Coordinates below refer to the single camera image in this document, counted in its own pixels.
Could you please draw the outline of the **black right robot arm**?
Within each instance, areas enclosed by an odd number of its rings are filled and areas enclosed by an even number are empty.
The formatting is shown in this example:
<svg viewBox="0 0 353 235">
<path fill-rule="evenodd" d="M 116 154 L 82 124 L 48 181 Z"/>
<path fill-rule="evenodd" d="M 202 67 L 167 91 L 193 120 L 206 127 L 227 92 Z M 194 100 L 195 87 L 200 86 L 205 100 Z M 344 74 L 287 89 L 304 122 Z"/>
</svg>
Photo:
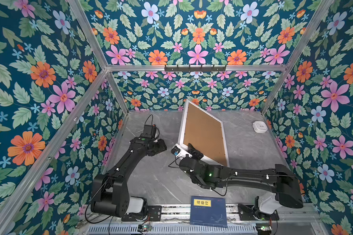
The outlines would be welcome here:
<svg viewBox="0 0 353 235">
<path fill-rule="evenodd" d="M 202 161 L 203 154 L 193 146 L 186 151 L 178 144 L 171 153 L 180 160 L 179 169 L 202 189 L 215 191 L 217 188 L 239 186 L 267 191 L 256 198 L 255 212 L 273 214 L 280 207 L 304 207 L 298 177 L 284 165 L 276 164 L 274 168 L 262 170 L 212 165 Z"/>
</svg>

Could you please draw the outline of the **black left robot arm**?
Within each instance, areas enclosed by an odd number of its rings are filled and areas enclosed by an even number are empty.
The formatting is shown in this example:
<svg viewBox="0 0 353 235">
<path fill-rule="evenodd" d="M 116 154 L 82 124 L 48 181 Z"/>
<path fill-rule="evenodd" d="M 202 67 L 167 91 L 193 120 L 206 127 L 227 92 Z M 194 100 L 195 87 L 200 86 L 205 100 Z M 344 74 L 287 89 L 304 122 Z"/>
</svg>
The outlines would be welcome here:
<svg viewBox="0 0 353 235">
<path fill-rule="evenodd" d="M 163 139 L 158 138 L 156 125 L 144 125 L 143 133 L 130 141 L 128 150 L 116 165 L 105 174 L 93 180 L 90 210 L 94 213 L 113 217 L 148 215 L 145 198 L 129 195 L 127 182 L 138 165 L 146 156 L 155 156 L 167 150 Z"/>
</svg>

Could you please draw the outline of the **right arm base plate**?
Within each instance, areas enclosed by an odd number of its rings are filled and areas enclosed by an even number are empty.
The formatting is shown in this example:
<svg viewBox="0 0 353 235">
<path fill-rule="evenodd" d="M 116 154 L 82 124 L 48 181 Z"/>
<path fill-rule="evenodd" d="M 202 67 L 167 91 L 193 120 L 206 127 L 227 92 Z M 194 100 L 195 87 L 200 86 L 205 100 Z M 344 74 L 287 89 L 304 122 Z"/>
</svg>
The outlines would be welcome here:
<svg viewBox="0 0 353 235">
<path fill-rule="evenodd" d="M 238 213 L 241 221 L 278 221 L 279 216 L 277 211 L 274 211 L 272 214 L 266 214 L 261 212 L 258 205 L 245 205 L 238 204 Z"/>
</svg>

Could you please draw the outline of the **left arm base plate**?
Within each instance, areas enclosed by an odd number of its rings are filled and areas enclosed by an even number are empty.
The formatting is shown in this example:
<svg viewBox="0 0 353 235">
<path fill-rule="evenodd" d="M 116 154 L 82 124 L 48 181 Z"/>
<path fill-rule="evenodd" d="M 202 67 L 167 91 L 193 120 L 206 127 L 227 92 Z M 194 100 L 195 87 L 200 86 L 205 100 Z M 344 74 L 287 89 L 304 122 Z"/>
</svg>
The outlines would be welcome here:
<svg viewBox="0 0 353 235">
<path fill-rule="evenodd" d="M 129 213 L 121 218 L 122 222 L 145 222 L 161 220 L 162 206 L 159 205 L 145 205 L 139 213 Z"/>
</svg>

